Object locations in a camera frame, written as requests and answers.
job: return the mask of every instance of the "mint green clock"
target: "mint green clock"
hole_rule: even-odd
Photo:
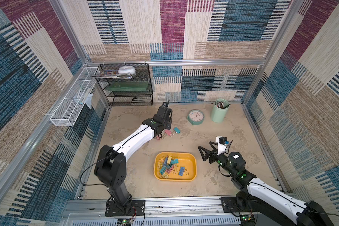
[[[203,122],[205,119],[205,115],[200,110],[191,110],[190,113],[187,115],[187,120],[192,125],[199,125]]]

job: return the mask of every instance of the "magazine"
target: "magazine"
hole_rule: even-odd
[[[131,79],[132,75],[129,73],[119,74],[118,70],[103,70],[99,75],[91,75],[91,77],[104,79]]]

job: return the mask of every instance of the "wire rack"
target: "wire rack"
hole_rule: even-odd
[[[50,117],[50,121],[55,126],[74,126],[84,101],[91,93],[95,79],[91,78],[97,72],[95,67],[86,67],[77,80],[74,82],[64,99],[60,102],[54,114]]]
[[[148,64],[100,64],[96,74],[100,74],[103,70],[118,70],[121,66],[134,66],[136,75],[131,79],[105,79],[96,78],[108,101],[112,106],[140,106],[153,104],[153,90]],[[146,90],[142,91],[111,91],[107,90],[115,82],[138,83],[144,82],[148,84]]]

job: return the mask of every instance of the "patterned wall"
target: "patterned wall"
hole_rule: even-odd
[[[125,61],[263,58],[290,2],[63,0],[62,4],[92,61]],[[152,67],[153,101],[241,101],[257,68]]]
[[[0,175],[80,66],[49,1],[0,0]]]
[[[63,0],[90,59],[264,57],[291,0]]]
[[[303,3],[247,108],[287,189],[339,214],[339,1]]]
[[[0,204],[0,226],[59,224],[67,200],[75,198],[105,105],[93,91],[73,127],[52,125]]]
[[[153,66],[153,102],[242,101],[257,69],[258,65]]]
[[[0,175],[80,66],[48,0],[0,0]],[[50,128],[2,201],[0,225],[58,221],[103,117],[98,100],[75,127]]]

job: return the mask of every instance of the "stone-textured floor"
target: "stone-textured floor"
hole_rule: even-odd
[[[153,117],[159,106],[113,107],[99,148],[107,144],[112,146],[133,133],[141,123]],[[170,105],[173,110],[172,130],[178,127],[180,134],[167,136],[163,140],[153,139],[137,150],[127,162],[125,183],[133,197],[169,197],[169,196],[210,196],[234,195],[238,192],[230,178],[218,171],[216,163],[202,161],[198,146],[210,149],[209,141],[216,136],[225,136],[234,140],[230,151],[242,154],[246,169],[261,178],[270,186],[277,187],[256,138],[250,128],[240,104],[231,104],[225,120],[215,123],[210,119],[213,104]],[[201,125],[191,125],[186,116],[192,109],[199,109],[205,115]],[[154,160],[159,152],[189,152],[196,157],[197,177],[192,182],[167,182],[154,177]],[[91,170],[88,183],[100,181]],[[105,199],[109,194],[104,186],[87,186],[84,199]]]

